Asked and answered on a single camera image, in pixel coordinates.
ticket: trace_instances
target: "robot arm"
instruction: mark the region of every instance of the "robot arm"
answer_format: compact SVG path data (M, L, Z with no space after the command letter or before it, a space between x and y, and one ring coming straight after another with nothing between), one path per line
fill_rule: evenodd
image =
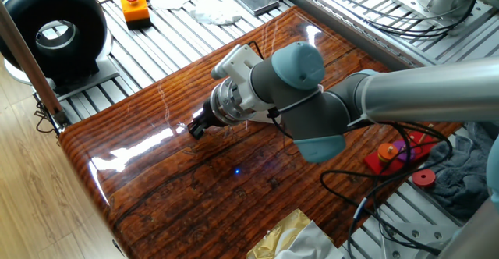
M370 121L499 118L499 58L393 73L364 70L321 93L324 61L310 44L290 44L265 60L255 56L247 45L238 46L215 67L215 79L229 78L189 124L192 135L276 108L302 156L322 162L345 148L343 133Z

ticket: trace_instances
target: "glossy wooden table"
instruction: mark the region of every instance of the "glossy wooden table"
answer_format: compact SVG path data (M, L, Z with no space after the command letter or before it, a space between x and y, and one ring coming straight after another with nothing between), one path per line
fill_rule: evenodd
M264 123L209 129L199 141L186 131L185 125L220 82L211 79L211 69L235 44L253 40L265 57L294 41L315 44L324 57L326 88L362 69L387 71L301 9L291 8L70 126L61 135L61 145L129 257L244 258L267 230L296 208L337 246L346 240L355 209L323 189L319 175L327 169L368 172L362 159L379 143L396 138L390 127L348 133L347 149L323 164L306 163L290 139ZM448 135L457 126L435 128ZM345 176L327 181L357 200L372 185Z

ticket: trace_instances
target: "wooden floor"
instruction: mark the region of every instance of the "wooden floor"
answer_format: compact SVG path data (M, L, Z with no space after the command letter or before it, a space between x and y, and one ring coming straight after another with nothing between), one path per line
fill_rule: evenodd
M12 79L1 58L0 258L124 258L55 134L36 131L35 110L30 87Z

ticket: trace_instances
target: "yellow paper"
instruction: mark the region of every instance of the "yellow paper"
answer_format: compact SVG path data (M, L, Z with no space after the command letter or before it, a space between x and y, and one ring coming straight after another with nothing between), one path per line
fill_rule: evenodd
M282 219L256 246L248 252L247 259L272 259L276 250L288 249L298 234L310 223L299 209Z

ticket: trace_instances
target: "gray cloth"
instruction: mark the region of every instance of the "gray cloth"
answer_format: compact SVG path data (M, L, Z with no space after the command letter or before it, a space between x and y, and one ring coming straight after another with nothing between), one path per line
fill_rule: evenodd
M435 165L435 187L428 190L444 208L457 218L467 220L489 197L485 169L494 140L477 123L466 123L469 138L456 136L449 160ZM430 152L428 163L442 159L448 152L445 142Z

